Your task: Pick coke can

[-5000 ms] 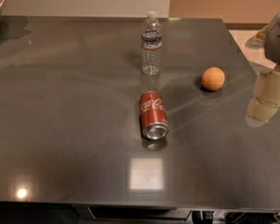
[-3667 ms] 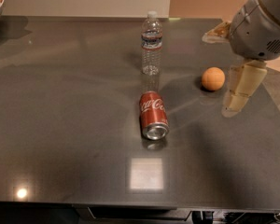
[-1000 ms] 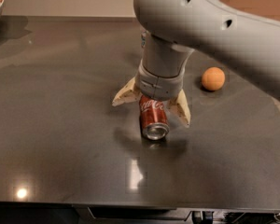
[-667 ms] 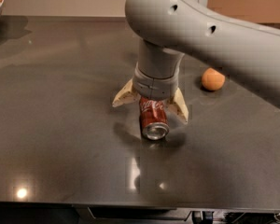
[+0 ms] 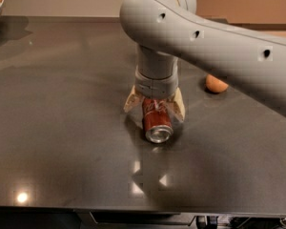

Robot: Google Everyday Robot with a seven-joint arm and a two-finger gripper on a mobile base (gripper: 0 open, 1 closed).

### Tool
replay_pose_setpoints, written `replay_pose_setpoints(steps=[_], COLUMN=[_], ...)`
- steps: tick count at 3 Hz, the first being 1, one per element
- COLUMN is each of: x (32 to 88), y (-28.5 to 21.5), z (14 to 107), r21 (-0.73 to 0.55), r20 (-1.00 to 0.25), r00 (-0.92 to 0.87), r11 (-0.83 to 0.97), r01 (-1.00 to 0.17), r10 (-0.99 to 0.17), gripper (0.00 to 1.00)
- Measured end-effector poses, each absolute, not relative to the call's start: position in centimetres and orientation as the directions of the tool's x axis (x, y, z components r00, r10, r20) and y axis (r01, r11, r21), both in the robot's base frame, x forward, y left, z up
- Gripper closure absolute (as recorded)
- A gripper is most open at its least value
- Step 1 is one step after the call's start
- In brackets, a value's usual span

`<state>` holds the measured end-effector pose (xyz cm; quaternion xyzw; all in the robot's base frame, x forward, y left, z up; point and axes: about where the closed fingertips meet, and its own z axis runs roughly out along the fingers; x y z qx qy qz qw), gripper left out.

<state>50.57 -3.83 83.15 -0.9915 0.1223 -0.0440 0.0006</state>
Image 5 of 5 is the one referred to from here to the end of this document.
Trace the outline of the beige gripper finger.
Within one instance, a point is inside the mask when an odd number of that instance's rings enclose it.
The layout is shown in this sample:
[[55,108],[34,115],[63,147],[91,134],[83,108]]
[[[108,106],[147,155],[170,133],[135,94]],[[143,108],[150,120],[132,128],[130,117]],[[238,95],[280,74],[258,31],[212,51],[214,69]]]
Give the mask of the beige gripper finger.
[[183,102],[182,93],[177,88],[172,96],[165,99],[165,106],[168,112],[173,115],[179,122],[185,119],[185,106]]
[[143,94],[141,94],[135,86],[132,87],[130,94],[124,104],[124,112],[128,113],[137,105],[141,104],[144,99]]

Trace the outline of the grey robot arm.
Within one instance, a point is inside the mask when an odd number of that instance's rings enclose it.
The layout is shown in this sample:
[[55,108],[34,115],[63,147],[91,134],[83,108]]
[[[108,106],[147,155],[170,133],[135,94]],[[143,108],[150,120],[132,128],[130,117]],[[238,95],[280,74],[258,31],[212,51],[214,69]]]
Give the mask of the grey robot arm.
[[286,117],[286,38],[195,14],[196,0],[124,0],[120,23],[137,44],[134,88],[166,99],[181,58]]

